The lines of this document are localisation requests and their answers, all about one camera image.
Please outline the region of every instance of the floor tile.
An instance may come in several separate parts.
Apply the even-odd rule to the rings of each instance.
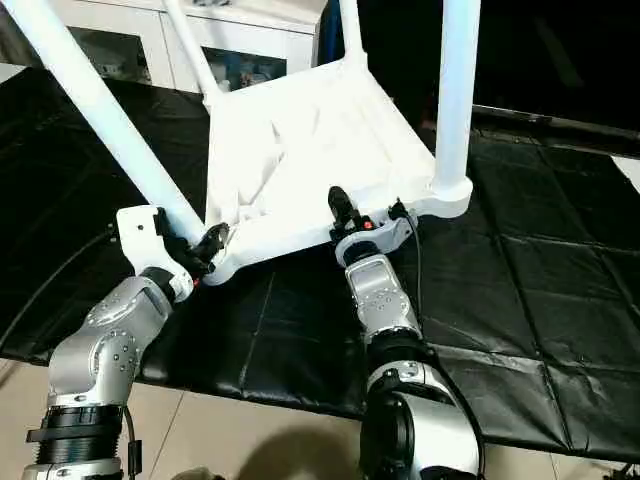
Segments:
[[[602,480],[612,469],[622,468],[623,463],[591,460],[588,458],[551,455],[558,480]]]
[[[129,410],[133,417],[136,439],[142,440],[142,473],[136,480],[150,478],[151,469],[158,459],[169,426],[173,421],[184,392],[151,385],[134,384],[129,396]],[[122,427],[118,449],[126,474],[127,442],[126,425]]]
[[[46,412],[48,372],[46,368],[20,362],[0,370],[0,465],[2,478],[20,478],[25,466],[33,463],[35,446],[25,443],[27,430],[38,428]],[[135,384],[129,398],[136,437],[142,439],[143,473],[147,480],[151,467],[176,413],[182,392]],[[123,428],[119,453],[127,462],[127,433]]]
[[[622,173],[631,180],[635,189],[640,192],[640,160],[634,158],[612,157]]]
[[[34,461],[27,430],[38,428],[47,405],[47,369],[20,362],[0,372],[0,465],[2,478],[20,478]]]
[[[359,479],[360,424],[185,393],[153,480],[198,467],[227,480]]]
[[[487,445],[486,455],[487,480],[556,480],[548,453]]]
[[[0,83],[6,82],[11,77],[13,77],[14,75],[17,75],[22,70],[24,70],[24,68],[25,67],[23,67],[22,65],[12,65],[12,64],[9,64],[9,63],[0,63]]]

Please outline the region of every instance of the robotic arm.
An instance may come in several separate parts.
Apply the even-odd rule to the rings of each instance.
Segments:
[[[360,467],[369,480],[465,480],[482,473],[477,423],[440,368],[391,263],[415,219],[398,201],[384,226],[361,216],[339,187],[329,192],[338,262],[362,323],[369,379]]]
[[[36,463],[22,480],[120,480],[116,456],[123,414],[147,346],[173,305],[193,291],[222,247],[226,225],[213,227],[195,249],[168,234],[163,211],[152,206],[118,212],[122,249],[136,276],[126,278],[63,340],[49,363],[47,412],[28,442]],[[141,471],[141,444],[129,443],[131,478]]]

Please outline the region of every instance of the white plastic chair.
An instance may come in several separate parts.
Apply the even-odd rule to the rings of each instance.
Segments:
[[[437,161],[369,73],[356,0],[341,1],[342,60],[230,93],[218,89],[180,0],[165,0],[211,115],[204,224],[48,2],[0,1],[145,198],[166,210],[178,235],[195,245],[205,225],[229,223],[228,244],[214,258],[208,283],[328,241],[333,185],[377,222],[397,197],[414,215],[453,217],[468,206],[480,0],[444,2]]]

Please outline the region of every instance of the black cable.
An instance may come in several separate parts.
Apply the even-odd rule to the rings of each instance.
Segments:
[[[134,454],[137,456],[137,452],[135,452],[135,448],[137,446],[136,442],[136,431],[133,427],[133,418],[131,418],[131,411],[129,407],[125,405],[124,407],[124,420],[127,424],[127,432],[129,433],[129,456]],[[133,461],[131,458],[128,458],[128,467],[127,467],[127,475],[129,475],[129,480],[135,480],[136,474],[136,465],[137,459],[134,457]]]
[[[62,265],[60,265],[50,276],[49,278],[47,278],[44,283],[42,283],[42,285],[40,285],[38,287],[38,289],[34,292],[33,295],[31,295],[31,297],[29,298],[29,300],[27,300],[27,303],[24,304],[24,306],[20,309],[20,311],[17,313],[17,315],[15,317],[13,317],[13,320],[11,320],[11,323],[9,323],[9,327],[5,330],[5,332],[2,334],[2,337],[0,337],[0,353],[2,352],[2,349],[5,346],[5,343],[7,342],[7,339],[9,338],[9,336],[11,335],[11,333],[13,332],[13,330],[15,330],[16,326],[18,325],[18,323],[20,322],[20,320],[22,320],[22,317],[24,316],[24,314],[29,310],[29,308],[31,308],[31,305],[33,305],[33,303],[38,299],[38,297],[40,296],[40,294],[49,286],[49,284],[51,282],[53,282],[56,277],[58,275],[60,275],[60,273],[67,268],[67,266],[69,266],[69,264],[71,262],[73,262],[76,258],[78,258],[80,255],[82,255],[86,250],[88,250],[89,248],[91,248],[93,245],[97,244],[98,242],[100,242],[101,240],[103,240],[104,238],[110,236],[113,234],[113,228],[109,227],[107,230],[105,230],[104,232],[100,233],[99,235],[96,235],[95,237],[93,237],[91,240],[89,240],[87,243],[85,243],[82,247],[80,247],[79,250],[77,250],[73,255],[71,255],[67,260],[65,260]]]
[[[411,230],[413,230],[413,236],[416,240],[416,255],[418,256],[418,270],[416,273],[416,316],[418,317],[420,327],[422,327],[422,247],[420,246],[418,226],[408,213],[404,217],[409,222]]]

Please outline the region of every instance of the black leather surface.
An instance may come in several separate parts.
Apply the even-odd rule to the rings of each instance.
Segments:
[[[208,118],[195,95],[109,84],[202,214]],[[0,86],[0,332],[36,288],[142,197],[46,73]],[[420,219],[425,335],[487,440],[640,460],[640,196],[608,157],[472,146],[469,211]],[[416,253],[390,256],[414,295]],[[2,352],[46,364],[130,267],[117,243],[74,262]],[[141,379],[359,417],[365,363],[343,272],[321,246],[202,288]]]

